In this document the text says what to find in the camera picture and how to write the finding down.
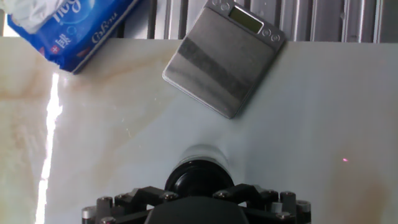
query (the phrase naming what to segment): tissue package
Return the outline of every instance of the tissue package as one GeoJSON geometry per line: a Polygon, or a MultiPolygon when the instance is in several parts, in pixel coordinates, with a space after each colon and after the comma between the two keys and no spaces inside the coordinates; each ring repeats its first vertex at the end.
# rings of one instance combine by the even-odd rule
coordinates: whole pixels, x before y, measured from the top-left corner
{"type": "Polygon", "coordinates": [[[104,44],[138,0],[68,0],[35,34],[8,24],[47,60],[74,74],[104,44]]]}

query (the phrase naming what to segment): white marble countertop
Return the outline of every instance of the white marble countertop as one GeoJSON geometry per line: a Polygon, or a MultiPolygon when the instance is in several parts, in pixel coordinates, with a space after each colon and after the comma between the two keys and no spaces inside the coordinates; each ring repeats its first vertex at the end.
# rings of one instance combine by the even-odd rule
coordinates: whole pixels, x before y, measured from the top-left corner
{"type": "Polygon", "coordinates": [[[72,76],[0,38],[1,223],[80,223],[199,143],[237,184],[311,201],[313,223],[398,222],[398,45],[288,43],[228,120],[163,81],[179,43],[111,39],[72,76]]]}

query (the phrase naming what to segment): white tissue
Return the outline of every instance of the white tissue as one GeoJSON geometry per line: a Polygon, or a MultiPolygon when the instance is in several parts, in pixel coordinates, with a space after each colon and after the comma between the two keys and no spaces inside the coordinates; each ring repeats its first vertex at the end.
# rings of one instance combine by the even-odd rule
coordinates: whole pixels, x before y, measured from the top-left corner
{"type": "Polygon", "coordinates": [[[0,9],[28,33],[36,33],[67,1],[76,0],[0,0],[0,9]]]}

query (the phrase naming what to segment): kitchen scale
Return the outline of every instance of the kitchen scale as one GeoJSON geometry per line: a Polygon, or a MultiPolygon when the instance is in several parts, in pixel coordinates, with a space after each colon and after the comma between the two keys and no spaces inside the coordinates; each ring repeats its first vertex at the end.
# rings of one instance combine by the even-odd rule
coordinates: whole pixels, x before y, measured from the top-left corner
{"type": "Polygon", "coordinates": [[[233,0],[209,0],[163,78],[231,119],[284,40],[281,30],[233,0]]]}

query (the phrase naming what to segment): metal grille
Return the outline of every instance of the metal grille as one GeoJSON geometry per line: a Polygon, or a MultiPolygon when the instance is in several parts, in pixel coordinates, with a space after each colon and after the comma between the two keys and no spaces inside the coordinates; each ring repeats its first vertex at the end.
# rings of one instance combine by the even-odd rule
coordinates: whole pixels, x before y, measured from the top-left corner
{"type": "MultiPolygon", "coordinates": [[[[292,41],[398,42],[397,0],[235,0],[292,41]]],[[[207,0],[143,0],[119,37],[182,39],[207,0]]]]}

